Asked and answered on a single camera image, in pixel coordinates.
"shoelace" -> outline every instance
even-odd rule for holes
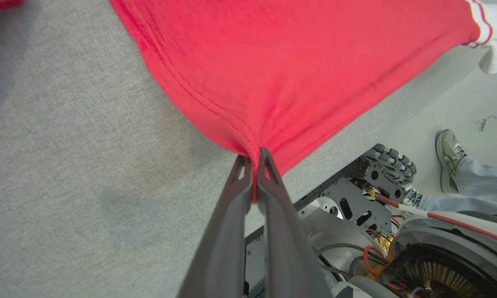
[[[455,152],[456,155],[460,156],[461,158],[464,158],[468,156],[464,149],[462,149],[461,145],[456,144],[455,147],[453,147],[453,151]]]
[[[403,203],[405,205],[417,207],[421,201],[422,194],[420,194],[419,191],[415,187],[413,187],[412,185],[408,185],[405,188],[405,190],[407,191],[407,195],[403,199]]]

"white floor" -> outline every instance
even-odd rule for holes
[[[482,119],[488,119],[483,131]],[[434,141],[446,128],[455,132],[466,153],[480,164],[497,164],[497,74],[475,69],[380,141],[416,163],[413,185],[427,196],[442,195]]]

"gray carpet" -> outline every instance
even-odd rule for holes
[[[478,56],[457,49],[345,128],[285,175],[292,199]],[[0,12],[0,297],[175,296],[234,159],[171,104],[108,1]],[[253,208],[246,233],[262,223]]]

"wire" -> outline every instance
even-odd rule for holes
[[[315,255],[318,257],[320,257],[320,255],[324,252],[324,251],[327,251],[328,249],[334,249],[334,248],[340,248],[340,247],[348,247],[348,248],[353,248],[353,249],[357,249],[359,251],[364,251],[364,248],[360,247],[359,245],[352,245],[352,244],[349,244],[349,243],[334,243],[332,245],[326,245],[324,247],[322,247],[321,249],[319,249]],[[376,255],[375,253],[373,252],[368,252],[368,254],[370,256],[372,256],[374,259],[378,260],[381,262],[381,264],[383,266],[386,266],[388,265],[388,261],[385,260],[383,257],[380,257],[378,255]]]
[[[381,243],[383,243],[383,245],[385,246],[385,249],[386,249],[386,253],[388,253],[388,251],[389,251],[388,245],[386,245],[385,241],[383,241],[384,237],[381,236],[381,234],[379,234],[378,232],[372,230],[371,228],[366,229],[366,232],[372,232],[372,233],[374,233],[375,236],[380,239]]]
[[[416,295],[416,293],[417,293],[417,292],[419,292],[419,291],[423,291],[423,288],[422,288],[422,287],[417,287],[417,288],[415,288],[415,289],[413,290],[413,292],[411,293],[411,295],[412,295],[413,297],[418,297],[418,298],[420,298],[418,295]]]
[[[322,268],[328,270],[329,272],[333,272],[333,273],[337,273],[337,274],[342,274],[345,279],[349,280],[353,277],[353,275],[349,274],[348,272],[346,271],[343,271],[343,270],[338,270],[338,269],[335,269],[333,267],[330,267],[330,266],[326,266],[324,264],[320,264],[318,263]]]
[[[464,222],[461,222],[461,221],[457,221],[455,219],[450,219],[449,217],[445,217],[445,216],[442,216],[442,215],[438,215],[438,214],[435,214],[435,213],[431,213],[431,212],[427,212],[427,211],[423,211],[423,210],[420,210],[416,207],[411,207],[411,206],[406,206],[406,205],[400,205],[392,200],[390,200],[389,198],[387,197],[384,197],[382,195],[377,195],[376,198],[386,204],[389,204],[389,205],[392,205],[400,210],[403,210],[403,211],[409,211],[411,213],[415,213],[415,214],[418,214],[418,215],[423,215],[423,216],[426,216],[430,219],[438,219],[440,221],[443,221],[443,222],[448,222],[448,223],[452,223],[452,224],[455,224],[455,225],[459,225],[459,226],[462,226],[464,228],[468,228],[470,230],[473,230],[475,232],[479,232],[481,234],[484,234],[490,238],[493,238],[495,240],[497,240],[497,235],[493,234],[493,233],[490,233],[490,232],[487,232],[485,230],[482,230],[481,228],[477,228],[476,226],[472,226],[470,224],[466,224]]]
[[[397,224],[396,222],[394,222],[394,221],[392,221],[392,220],[391,220],[390,222],[391,222],[393,225],[395,225],[395,226],[396,226],[396,229],[398,229],[398,230],[400,229],[400,226],[398,226],[398,224]]]
[[[372,266],[370,266],[370,263],[368,262],[368,252],[370,250],[373,250],[375,251],[376,253],[378,253],[380,256],[383,256],[383,253],[381,251],[379,251],[379,249],[373,247],[372,245],[369,245],[367,247],[364,248],[364,251],[362,251],[362,259],[364,260],[364,264],[366,265],[366,268],[368,268],[368,271],[370,271],[370,273],[374,276],[374,277],[377,277],[377,273],[374,271],[374,269],[372,268]]]
[[[481,228],[477,228],[476,226],[472,226],[472,225],[469,225],[469,224],[466,224],[466,223],[463,223],[463,222],[459,222],[456,219],[450,219],[449,217],[445,217],[445,216],[434,214],[434,213],[430,213],[430,212],[427,213],[427,217],[429,217],[431,219],[438,219],[438,220],[441,220],[441,221],[444,221],[444,222],[456,224],[456,225],[462,226],[464,228],[468,228],[470,230],[474,230],[475,232],[479,232],[481,234],[484,234],[486,236],[489,236],[489,237],[497,240],[497,235],[495,235],[493,233],[490,233],[490,232],[487,232],[485,230],[482,230]]]
[[[383,236],[383,235],[381,235],[381,237],[385,238],[385,239],[386,239],[386,241],[388,241],[388,242],[390,242],[390,244],[392,244],[392,240],[390,240],[390,238],[389,238],[389,237],[387,237],[387,236]]]
[[[383,264],[381,264],[381,262],[379,262],[379,260],[376,260],[376,259],[374,259],[372,257],[368,257],[368,260],[370,262],[376,262],[376,263],[380,264],[381,266],[386,267],[386,264],[383,265]],[[357,265],[357,262],[360,262],[360,261],[362,261],[362,256],[353,259],[353,261],[351,262],[350,269],[349,269],[349,272],[350,272],[351,276],[353,276],[353,271],[355,270],[355,266]]]
[[[400,224],[400,222],[396,219],[396,217],[401,217],[403,220],[405,220],[405,217],[402,217],[401,215],[392,215],[392,216],[390,217],[390,219],[391,219],[391,220],[393,220],[393,221],[395,221],[396,223],[398,223],[398,224],[397,224],[397,226],[398,226],[398,227],[400,227],[400,226],[401,226],[401,224]]]
[[[391,283],[390,281],[389,281],[389,282],[387,282],[387,283],[385,283],[385,285],[386,285],[386,286],[388,286],[392,292],[401,292],[401,291],[405,290],[405,289],[404,289],[404,288],[402,288],[402,287],[399,287],[399,286],[394,285],[394,284],[393,284],[393,283]]]

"metal bracket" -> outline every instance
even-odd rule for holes
[[[339,179],[323,191],[323,196],[333,199],[344,219],[363,228],[375,226],[376,231],[391,232],[391,212],[377,201],[370,201],[362,190],[348,181]]]
[[[405,189],[398,183],[393,183],[383,174],[383,169],[375,164],[369,164],[363,177],[373,187],[386,192],[385,195],[395,202],[403,202]]]

